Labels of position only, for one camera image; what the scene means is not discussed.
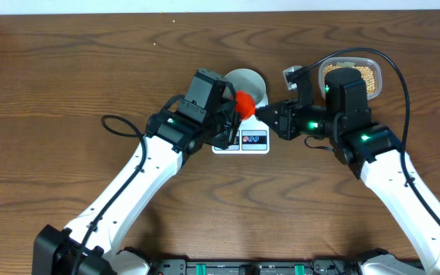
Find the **red plastic measuring scoop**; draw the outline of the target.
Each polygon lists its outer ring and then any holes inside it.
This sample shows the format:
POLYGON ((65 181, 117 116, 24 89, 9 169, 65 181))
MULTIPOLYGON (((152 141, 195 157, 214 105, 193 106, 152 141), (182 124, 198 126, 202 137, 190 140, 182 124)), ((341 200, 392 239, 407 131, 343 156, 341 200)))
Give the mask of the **red plastic measuring scoop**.
POLYGON ((235 96, 230 99, 235 100, 235 121, 245 121, 255 114, 255 101, 251 95, 245 91, 237 91, 235 96))

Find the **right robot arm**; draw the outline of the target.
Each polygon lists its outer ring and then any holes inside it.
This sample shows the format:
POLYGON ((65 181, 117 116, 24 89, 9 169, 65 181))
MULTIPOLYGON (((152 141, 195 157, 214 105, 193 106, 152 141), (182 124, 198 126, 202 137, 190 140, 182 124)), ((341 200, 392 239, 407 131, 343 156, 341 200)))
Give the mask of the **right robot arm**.
POLYGON ((386 206, 414 247, 420 273, 440 274, 440 202, 423 182, 403 142, 374 122, 361 72, 351 68, 325 75, 325 106, 309 99, 311 82, 296 79, 299 99, 255 112, 258 120, 284 140, 300 135, 327 138, 336 158, 386 206))

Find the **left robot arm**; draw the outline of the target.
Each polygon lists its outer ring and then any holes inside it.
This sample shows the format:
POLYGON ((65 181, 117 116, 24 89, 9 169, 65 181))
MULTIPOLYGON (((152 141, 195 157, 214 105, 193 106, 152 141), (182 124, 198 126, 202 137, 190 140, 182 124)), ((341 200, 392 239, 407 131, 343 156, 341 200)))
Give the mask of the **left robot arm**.
POLYGON ((33 274, 147 274, 150 264, 121 244, 155 193, 208 144, 226 148, 242 115, 234 100, 201 107, 181 99, 152 115, 139 145, 103 193, 62 230, 46 225, 34 240, 33 274))

